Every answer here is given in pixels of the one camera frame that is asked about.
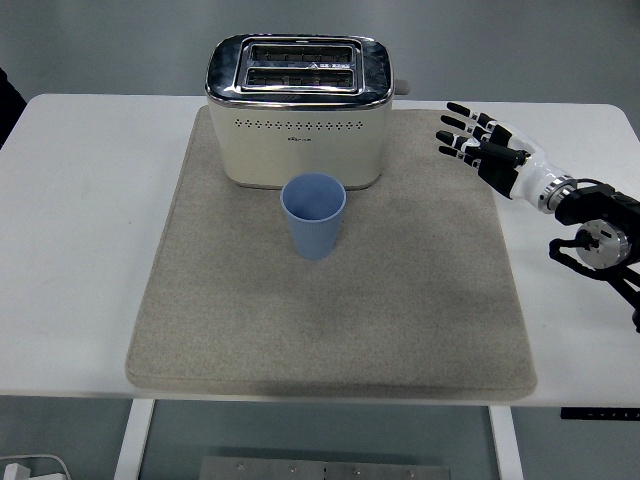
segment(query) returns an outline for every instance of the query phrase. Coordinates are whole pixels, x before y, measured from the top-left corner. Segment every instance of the toaster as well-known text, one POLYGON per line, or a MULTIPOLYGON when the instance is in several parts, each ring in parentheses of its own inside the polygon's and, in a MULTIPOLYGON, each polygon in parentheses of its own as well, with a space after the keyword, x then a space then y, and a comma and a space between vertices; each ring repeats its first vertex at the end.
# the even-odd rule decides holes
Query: toaster
POLYGON ((358 189, 382 171, 394 78, 371 38, 236 35, 213 51, 205 90, 224 171, 240 185, 281 188, 315 171, 358 189))

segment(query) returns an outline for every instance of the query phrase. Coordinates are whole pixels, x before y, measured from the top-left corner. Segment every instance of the table surface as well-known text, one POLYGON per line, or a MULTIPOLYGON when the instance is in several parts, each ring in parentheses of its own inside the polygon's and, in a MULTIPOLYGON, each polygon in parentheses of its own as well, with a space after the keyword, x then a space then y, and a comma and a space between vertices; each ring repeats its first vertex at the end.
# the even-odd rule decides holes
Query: table surface
MULTIPOLYGON (((573 176, 640 198, 640 142, 618 108, 462 103, 527 132, 573 176)), ((0 394, 237 399, 138 389, 124 369, 205 104, 204 96, 29 102, 0 150, 0 394)), ((394 108, 442 109, 444 102, 396 101, 394 108)), ((607 284, 548 258, 548 242, 573 238, 576 227, 524 201, 495 200, 538 375, 535 392, 513 404, 640 406, 632 308, 607 284)))

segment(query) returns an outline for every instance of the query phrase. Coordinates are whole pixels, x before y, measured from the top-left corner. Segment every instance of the beige mat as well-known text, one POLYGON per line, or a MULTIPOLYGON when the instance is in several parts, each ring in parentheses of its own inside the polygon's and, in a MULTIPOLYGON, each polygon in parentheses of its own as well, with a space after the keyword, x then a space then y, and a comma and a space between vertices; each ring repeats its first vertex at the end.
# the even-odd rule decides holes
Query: beige mat
POLYGON ((279 192, 223 173, 195 120, 127 358, 180 392, 512 400, 536 379, 490 188, 394 111, 384 171, 348 192, 335 250, 294 252, 279 192))

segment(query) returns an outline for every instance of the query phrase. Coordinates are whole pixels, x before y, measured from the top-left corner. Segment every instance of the toaster slot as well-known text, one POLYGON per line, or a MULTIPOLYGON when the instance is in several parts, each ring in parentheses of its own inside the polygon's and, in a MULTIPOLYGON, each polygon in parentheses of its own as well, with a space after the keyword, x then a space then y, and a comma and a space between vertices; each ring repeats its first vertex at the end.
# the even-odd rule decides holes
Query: toaster slot
POLYGON ((243 87, 271 91, 355 90, 352 70, 318 68, 250 68, 243 87))
POLYGON ((351 63, 353 48, 344 45, 258 44, 251 48, 251 60, 258 62, 351 63))

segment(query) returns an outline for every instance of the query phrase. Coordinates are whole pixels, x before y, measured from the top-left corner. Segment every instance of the plastic cup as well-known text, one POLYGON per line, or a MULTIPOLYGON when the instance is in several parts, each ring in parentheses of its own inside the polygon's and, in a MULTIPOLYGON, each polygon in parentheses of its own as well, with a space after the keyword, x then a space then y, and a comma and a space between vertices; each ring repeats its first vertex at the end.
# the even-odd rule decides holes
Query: plastic cup
POLYGON ((331 253, 346 202, 344 186, 325 173, 303 173, 282 187, 280 203, 300 256, 320 260, 331 253))

